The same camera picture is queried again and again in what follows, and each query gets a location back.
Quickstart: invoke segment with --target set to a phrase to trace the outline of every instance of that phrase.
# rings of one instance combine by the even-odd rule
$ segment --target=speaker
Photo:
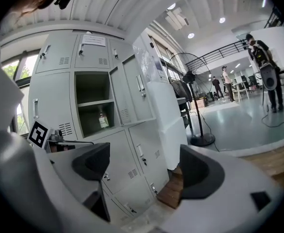
[[[269,91],[274,90],[277,86],[277,76],[275,68],[268,62],[262,65],[259,70],[264,87]]]

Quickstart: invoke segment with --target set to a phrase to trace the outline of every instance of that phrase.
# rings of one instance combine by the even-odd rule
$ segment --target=fan base
[[[209,133],[205,133],[204,136],[193,136],[190,139],[190,143],[197,147],[205,147],[215,142],[215,136]]]

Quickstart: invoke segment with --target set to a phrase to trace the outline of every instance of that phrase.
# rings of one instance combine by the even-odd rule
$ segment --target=wooden floor
[[[284,147],[261,154],[241,157],[252,162],[269,176],[275,179],[284,188]],[[176,209],[183,189],[182,171],[177,167],[172,171],[170,181],[159,192],[157,199],[162,203]]]

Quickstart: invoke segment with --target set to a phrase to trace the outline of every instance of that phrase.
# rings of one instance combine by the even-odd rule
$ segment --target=metal railing
[[[210,64],[216,60],[219,60],[229,55],[247,50],[248,46],[249,44],[247,43],[246,40],[240,40],[232,44],[229,44],[227,46],[221,47],[220,49],[216,49],[210,53],[207,53],[201,56],[200,58],[189,61],[188,63],[186,63],[186,66],[188,70],[193,71],[193,70],[198,69],[201,66]]]
[[[271,28],[271,27],[280,27],[282,26],[282,24],[284,23],[284,18],[280,12],[280,10],[274,6],[272,8],[272,12],[271,15],[266,23],[266,25],[264,26],[265,28]]]

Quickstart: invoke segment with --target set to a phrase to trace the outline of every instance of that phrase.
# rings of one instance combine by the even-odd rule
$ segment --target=grey floor
[[[250,94],[250,99],[243,95],[241,102],[236,104],[229,102],[228,99],[219,100],[201,110],[212,134],[216,137],[215,144],[219,151],[249,149],[284,139],[284,124],[277,128],[269,128],[261,122],[262,117],[267,114],[266,101],[270,108],[266,92],[265,106],[262,106],[262,95],[262,91],[255,91]],[[191,113],[191,120],[194,127],[193,133],[199,134],[198,117],[194,112]],[[284,122],[284,111],[275,114],[269,111],[264,122],[270,126]],[[202,126],[204,132],[210,132],[203,118]],[[186,131],[190,140],[192,132],[189,126]],[[207,148],[217,151],[214,144]]]

